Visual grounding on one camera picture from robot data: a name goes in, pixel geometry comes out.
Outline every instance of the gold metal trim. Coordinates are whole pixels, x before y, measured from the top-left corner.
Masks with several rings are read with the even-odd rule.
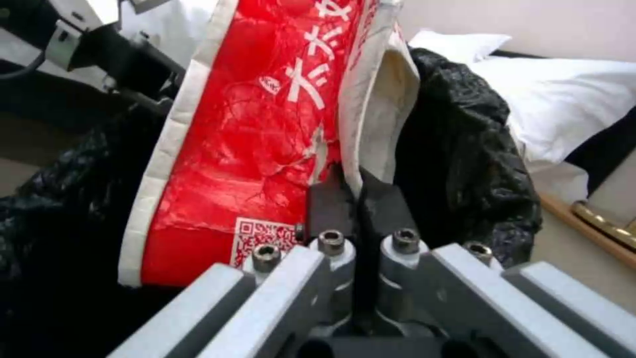
[[[636,250],[636,237],[634,235],[591,211],[585,206],[584,201],[577,201],[572,204],[571,210],[576,216],[609,236],[611,239],[630,247],[632,250]]]

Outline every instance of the floor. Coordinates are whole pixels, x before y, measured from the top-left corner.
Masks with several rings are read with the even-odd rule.
[[[11,195],[74,140],[74,135],[44,123],[0,113],[0,197]]]

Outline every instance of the wall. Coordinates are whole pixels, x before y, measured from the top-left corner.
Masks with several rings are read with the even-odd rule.
[[[406,38],[421,27],[448,34],[509,34],[503,49],[547,57],[636,62],[634,0],[404,0]]]

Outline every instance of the hex socket bolt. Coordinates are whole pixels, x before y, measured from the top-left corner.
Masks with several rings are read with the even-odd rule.
[[[415,254],[420,250],[420,236],[413,229],[400,229],[391,235],[391,245],[400,254]]]
[[[272,272],[280,262],[280,249],[276,245],[260,244],[252,251],[254,269],[258,272]]]
[[[326,230],[318,235],[318,250],[327,256],[337,256],[345,251],[345,236],[338,230]]]
[[[479,261],[483,262],[486,266],[490,266],[492,260],[492,250],[490,247],[480,243],[479,241],[467,241],[462,247],[475,256]]]

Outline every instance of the metal plate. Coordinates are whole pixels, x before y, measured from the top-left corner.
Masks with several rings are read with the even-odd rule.
[[[403,287],[451,336],[486,336],[511,357],[606,357],[457,244],[424,254]]]
[[[612,357],[636,357],[636,317],[545,262],[503,277]]]
[[[324,255],[294,247],[198,357],[275,357],[325,312],[329,276]]]
[[[253,276],[215,264],[109,357],[194,357],[255,288]]]

